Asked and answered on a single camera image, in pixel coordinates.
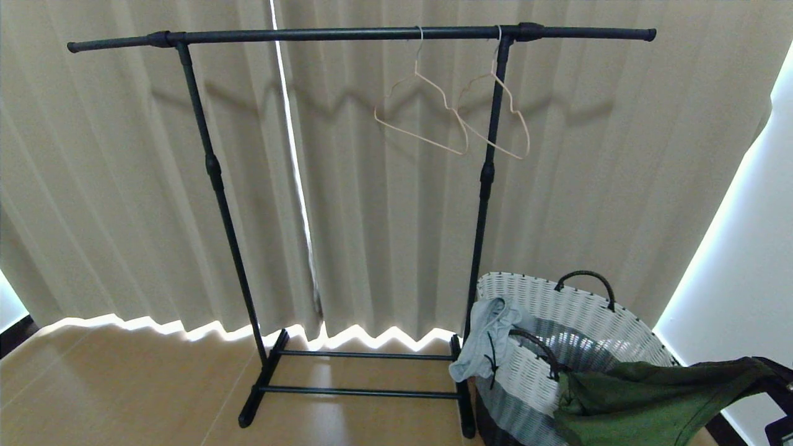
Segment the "basket handle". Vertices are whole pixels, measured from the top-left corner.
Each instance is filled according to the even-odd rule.
[[[559,361],[556,359],[556,355],[542,342],[538,337],[529,333],[526,330],[522,329],[511,329],[509,330],[509,336],[521,336],[524,337],[531,342],[537,344],[546,354],[548,365],[550,365],[550,376],[548,378],[552,379],[553,381],[559,381]]]
[[[561,277],[561,279],[558,280],[558,283],[556,284],[554,290],[561,291],[561,288],[565,285],[565,280],[570,279],[571,277],[576,275],[590,275],[598,279],[600,282],[602,282],[603,285],[606,287],[606,292],[608,292],[608,309],[610,309],[612,313],[616,312],[616,310],[614,310],[614,304],[615,304],[614,290],[611,289],[611,284],[606,280],[605,277],[594,271],[582,270],[582,271],[573,271],[570,274],[565,274]]]

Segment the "white basket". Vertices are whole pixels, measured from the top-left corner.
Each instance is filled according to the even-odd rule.
[[[564,281],[574,275],[600,279],[609,298],[565,287]],[[479,278],[477,292],[480,300],[504,298],[508,304],[517,300],[523,312],[517,328],[547,347],[511,337],[507,363],[499,364],[495,385],[491,379],[477,378],[489,416],[521,444],[564,444],[553,427],[558,382],[543,359],[549,356],[547,350],[574,371],[606,371],[617,362],[632,361],[678,365],[644,322],[614,302],[611,285],[597,273],[575,271],[556,283],[492,272]]]

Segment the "clothes hanger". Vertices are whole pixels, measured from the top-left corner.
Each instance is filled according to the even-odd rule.
[[[487,141],[488,144],[492,145],[494,148],[497,148],[497,149],[501,150],[502,152],[506,153],[507,155],[511,156],[512,158],[515,158],[517,160],[523,160],[527,156],[529,156],[529,150],[531,150],[531,138],[529,137],[529,126],[526,125],[526,120],[523,119],[523,113],[520,113],[520,110],[515,110],[515,99],[512,97],[512,92],[509,90],[509,88],[507,88],[506,85],[504,85],[504,82],[502,82],[501,79],[498,79],[498,76],[496,76],[496,57],[498,55],[498,47],[500,46],[500,43],[501,43],[501,25],[498,25],[498,42],[499,42],[499,44],[496,45],[496,50],[493,53],[493,62],[491,64],[491,66],[490,66],[490,72],[488,74],[486,74],[486,75],[481,75],[479,77],[476,77],[476,78],[472,79],[471,82],[469,82],[468,85],[466,85],[465,88],[463,88],[462,91],[460,91],[460,95],[457,97],[457,104],[458,105],[460,104],[460,99],[462,99],[462,96],[466,93],[466,91],[468,91],[471,88],[471,85],[473,83],[475,83],[477,80],[488,78],[488,77],[494,78],[496,80],[496,82],[498,82],[499,85],[501,85],[501,87],[504,89],[504,93],[506,93],[507,97],[509,98],[509,111],[510,111],[510,113],[518,115],[518,118],[520,119],[520,123],[523,125],[523,132],[526,133],[526,153],[523,154],[522,156],[516,155],[515,153],[512,153],[512,152],[508,151],[507,149],[502,148],[498,144],[490,141],[486,136],[483,136],[481,133],[479,133],[471,124],[469,124],[465,120],[462,123],[463,123],[463,125],[465,125],[469,129],[471,129],[473,134],[475,134],[476,136],[480,137],[481,139]]]
[[[449,102],[446,100],[446,93],[443,92],[443,89],[441,87],[438,87],[430,79],[427,79],[421,73],[419,73],[419,55],[421,54],[421,47],[423,47],[423,45],[424,45],[424,30],[420,26],[418,26],[417,28],[419,29],[419,32],[421,33],[421,43],[419,44],[419,51],[416,52],[416,63],[413,65],[413,75],[410,75],[410,76],[408,76],[406,78],[402,78],[399,81],[397,81],[395,84],[393,84],[391,86],[391,89],[389,90],[389,93],[386,96],[384,96],[377,105],[380,105],[380,104],[384,103],[388,98],[390,98],[393,95],[394,89],[396,89],[399,84],[401,84],[403,82],[406,82],[406,81],[408,81],[410,79],[414,79],[414,78],[418,78],[418,79],[423,80],[425,83],[430,84],[432,87],[434,87],[437,91],[440,92],[440,94],[443,96],[443,107],[446,110],[449,110],[450,112],[454,113],[454,116],[457,118],[458,124],[460,125],[460,129],[462,129],[462,134],[465,135],[465,150],[463,152],[458,152],[458,151],[454,150],[451,147],[448,147],[448,146],[445,146],[443,144],[437,143],[437,142],[435,142],[433,140],[428,140],[427,138],[425,138],[423,136],[416,135],[415,133],[409,132],[409,131],[404,130],[404,129],[400,129],[400,128],[394,126],[394,125],[390,125],[388,122],[385,122],[382,119],[380,119],[379,117],[377,117],[377,105],[374,106],[374,120],[379,122],[380,124],[383,124],[384,126],[388,127],[389,129],[396,130],[397,132],[402,132],[402,133],[404,133],[406,135],[413,136],[415,138],[418,138],[418,139],[420,139],[420,140],[422,140],[424,142],[427,142],[429,144],[432,144],[434,146],[437,146],[437,147],[440,147],[440,148],[444,148],[444,149],[448,150],[449,152],[454,153],[455,155],[465,155],[468,152],[468,147],[469,147],[468,131],[465,129],[465,122],[460,117],[460,114],[457,112],[457,109],[452,108],[452,107],[449,106]]]

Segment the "beige curtain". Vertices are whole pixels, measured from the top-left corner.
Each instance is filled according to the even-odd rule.
[[[587,268],[653,324],[768,115],[791,42],[783,2],[278,1],[283,28],[545,25],[658,28],[653,43],[540,40],[511,49],[507,82],[532,152],[496,155],[481,272],[549,279]],[[422,72],[486,134],[495,41],[423,43]],[[292,119],[330,334],[397,325],[459,331],[485,145],[455,156],[384,129],[374,105],[412,73],[416,42],[283,44]],[[385,105],[395,125],[464,147],[418,82]],[[498,141],[525,144],[506,110]],[[577,283],[602,292],[596,283]]]
[[[545,25],[658,28],[653,43],[540,40],[507,85],[532,135],[496,155],[481,272],[612,279],[652,324],[768,115],[791,42],[785,2],[276,1],[282,28]],[[247,323],[173,50],[72,55],[69,40],[160,29],[268,29],[267,2],[2,3],[0,267],[42,324],[116,313],[193,328]],[[496,42],[427,41],[422,72],[486,132]],[[385,130],[372,109],[418,44],[282,44],[320,300],[274,44],[193,47],[209,130],[265,333],[360,324],[413,337],[462,327],[485,145],[456,156]],[[395,125],[460,149],[438,93],[410,81]],[[502,110],[499,143],[524,144]],[[600,291],[596,284],[577,285]]]
[[[174,50],[69,40],[268,29],[268,4],[3,2],[2,269],[40,324],[115,313],[248,324]],[[193,60],[265,333],[318,333],[272,44]]]

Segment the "green cloth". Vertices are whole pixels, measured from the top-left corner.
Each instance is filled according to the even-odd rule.
[[[571,446],[686,446],[721,409],[774,372],[754,358],[658,367],[621,363],[559,379],[559,434]]]

